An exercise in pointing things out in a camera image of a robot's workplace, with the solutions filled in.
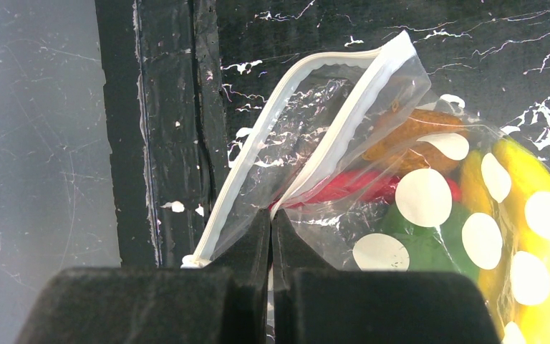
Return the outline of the clear polka dot zip bag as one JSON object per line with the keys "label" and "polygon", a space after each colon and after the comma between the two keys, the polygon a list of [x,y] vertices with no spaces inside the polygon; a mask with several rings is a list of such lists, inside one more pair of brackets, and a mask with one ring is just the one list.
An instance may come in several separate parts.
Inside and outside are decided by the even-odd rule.
{"label": "clear polka dot zip bag", "polygon": [[[298,236],[335,269],[434,272],[410,271],[406,248],[382,232],[381,220],[394,204],[415,225],[440,226],[452,203],[466,207],[460,168],[467,155],[473,150],[487,153],[498,140],[514,139],[467,114],[462,101],[436,97],[430,88],[407,32],[377,49],[318,53],[294,64],[243,143],[198,246],[183,258],[183,267],[201,268],[215,261],[266,209],[271,215],[284,211]],[[419,168],[401,176],[391,204],[362,202],[358,191],[338,201],[286,208],[308,201],[343,172],[397,175],[392,168],[383,170],[363,160],[362,154],[415,109],[463,121],[468,154],[450,174]]]}

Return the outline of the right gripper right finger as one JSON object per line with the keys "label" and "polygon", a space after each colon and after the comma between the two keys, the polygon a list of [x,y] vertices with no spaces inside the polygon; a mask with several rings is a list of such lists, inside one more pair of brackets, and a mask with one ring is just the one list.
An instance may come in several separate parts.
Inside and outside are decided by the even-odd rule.
{"label": "right gripper right finger", "polygon": [[498,343],[484,299],[449,272],[340,271],[278,211],[271,223],[277,343]]}

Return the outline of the red fake chili pepper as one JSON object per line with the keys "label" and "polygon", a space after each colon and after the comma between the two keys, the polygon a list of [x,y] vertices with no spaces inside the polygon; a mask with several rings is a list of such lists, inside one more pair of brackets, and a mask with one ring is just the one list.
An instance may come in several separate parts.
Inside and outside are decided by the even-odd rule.
{"label": "red fake chili pepper", "polygon": [[365,173],[343,172],[308,201],[288,205],[286,208],[294,209],[304,205],[338,201],[358,191],[362,202],[384,201],[391,204],[395,200],[395,191],[401,178],[398,175],[381,176],[379,170],[369,170]]}

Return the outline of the orange fake fruit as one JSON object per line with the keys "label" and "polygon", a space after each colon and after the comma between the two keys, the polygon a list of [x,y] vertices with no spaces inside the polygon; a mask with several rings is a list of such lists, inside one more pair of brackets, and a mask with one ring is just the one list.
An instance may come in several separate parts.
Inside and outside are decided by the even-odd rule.
{"label": "orange fake fruit", "polygon": [[450,174],[468,154],[468,131],[451,114],[415,109],[409,118],[370,146],[362,159],[404,176],[419,168]]}

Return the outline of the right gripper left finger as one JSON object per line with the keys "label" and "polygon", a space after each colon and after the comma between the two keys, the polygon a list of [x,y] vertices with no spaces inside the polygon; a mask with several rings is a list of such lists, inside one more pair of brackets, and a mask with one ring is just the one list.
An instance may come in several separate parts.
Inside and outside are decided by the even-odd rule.
{"label": "right gripper left finger", "polygon": [[18,343],[265,343],[271,220],[201,269],[68,268],[40,292]]}

